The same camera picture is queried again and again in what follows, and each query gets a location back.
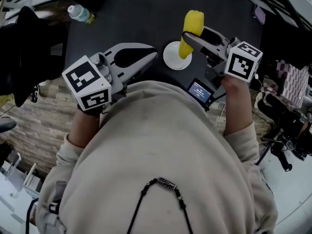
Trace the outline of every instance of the small screen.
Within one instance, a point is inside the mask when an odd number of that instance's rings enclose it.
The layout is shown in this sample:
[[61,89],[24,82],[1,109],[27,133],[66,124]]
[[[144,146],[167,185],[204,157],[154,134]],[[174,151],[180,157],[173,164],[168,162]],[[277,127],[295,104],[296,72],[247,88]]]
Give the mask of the small screen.
[[209,99],[211,95],[210,92],[208,92],[206,89],[200,86],[196,81],[190,87],[189,93],[194,95],[195,98],[199,99],[200,101],[204,103],[206,103],[206,101]]

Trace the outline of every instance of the black table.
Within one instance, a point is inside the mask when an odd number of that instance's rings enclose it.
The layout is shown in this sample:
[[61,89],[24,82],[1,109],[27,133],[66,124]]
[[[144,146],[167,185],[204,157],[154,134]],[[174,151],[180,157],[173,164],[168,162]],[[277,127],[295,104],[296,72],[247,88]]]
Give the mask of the black table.
[[[121,42],[140,42],[157,48],[160,53],[146,77],[167,76],[169,82],[172,80],[184,89],[198,78],[212,88],[204,77],[206,60],[201,54],[193,52],[190,66],[174,71],[162,61],[164,44],[180,39],[186,13],[199,10],[205,14],[206,26],[228,39],[238,37],[259,47],[262,27],[252,17],[252,9],[249,0],[106,0],[91,25],[72,21],[65,68],[83,55],[90,57]],[[223,92],[220,88],[214,96]]]

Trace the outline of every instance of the water bottle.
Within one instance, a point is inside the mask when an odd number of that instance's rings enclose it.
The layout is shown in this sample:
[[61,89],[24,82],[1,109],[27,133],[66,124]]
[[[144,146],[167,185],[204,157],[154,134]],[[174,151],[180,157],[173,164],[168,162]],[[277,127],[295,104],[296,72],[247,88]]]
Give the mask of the water bottle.
[[90,13],[90,11],[80,4],[78,5],[71,5],[67,9],[69,16],[77,21],[82,21],[84,23],[92,23],[94,21],[95,15]]

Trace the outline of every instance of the beige sweatshirt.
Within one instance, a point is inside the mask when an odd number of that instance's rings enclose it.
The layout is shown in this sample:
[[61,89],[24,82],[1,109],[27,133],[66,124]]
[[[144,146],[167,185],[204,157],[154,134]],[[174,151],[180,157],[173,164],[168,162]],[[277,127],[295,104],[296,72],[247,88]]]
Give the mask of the beige sweatshirt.
[[[80,156],[65,137],[40,193],[41,233],[125,234],[141,190],[158,177],[178,186],[194,234],[273,230],[277,211],[254,165],[254,124],[224,138],[187,93],[145,81],[129,86],[101,125]],[[61,195],[51,216],[47,208]],[[131,233],[188,234],[174,193],[150,187]]]

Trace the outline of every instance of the black cord necklace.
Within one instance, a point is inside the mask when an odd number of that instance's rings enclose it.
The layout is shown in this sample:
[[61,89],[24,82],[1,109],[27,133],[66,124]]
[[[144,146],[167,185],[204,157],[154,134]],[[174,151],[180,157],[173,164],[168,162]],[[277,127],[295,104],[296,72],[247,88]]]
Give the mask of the black cord necklace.
[[133,214],[133,217],[132,217],[132,220],[131,220],[131,223],[130,223],[130,226],[129,226],[129,229],[127,231],[127,234],[130,234],[131,232],[131,229],[133,227],[133,224],[135,222],[135,219],[136,219],[136,216],[137,216],[137,212],[138,212],[138,209],[141,205],[141,202],[142,202],[142,199],[143,197],[146,195],[147,193],[147,190],[150,188],[151,185],[154,185],[158,183],[159,185],[161,185],[162,187],[168,189],[168,190],[171,190],[171,191],[174,191],[175,192],[175,195],[179,201],[179,205],[180,205],[180,209],[184,212],[184,216],[185,216],[185,220],[186,220],[186,223],[187,223],[187,227],[189,229],[189,232],[190,234],[193,234],[193,231],[192,231],[192,227],[191,227],[191,224],[190,224],[190,221],[189,221],[189,217],[187,216],[187,212],[186,212],[186,205],[184,204],[184,201],[183,201],[183,198],[181,196],[181,193],[179,191],[179,189],[176,187],[175,184],[173,184],[172,182],[170,182],[169,180],[166,180],[164,178],[161,178],[159,177],[158,179],[157,178],[154,178],[153,180],[151,180],[150,182],[148,182],[145,187],[143,188],[143,190],[141,191],[141,197],[140,199],[138,200],[138,203],[136,205],[136,210],[135,210],[135,213]]

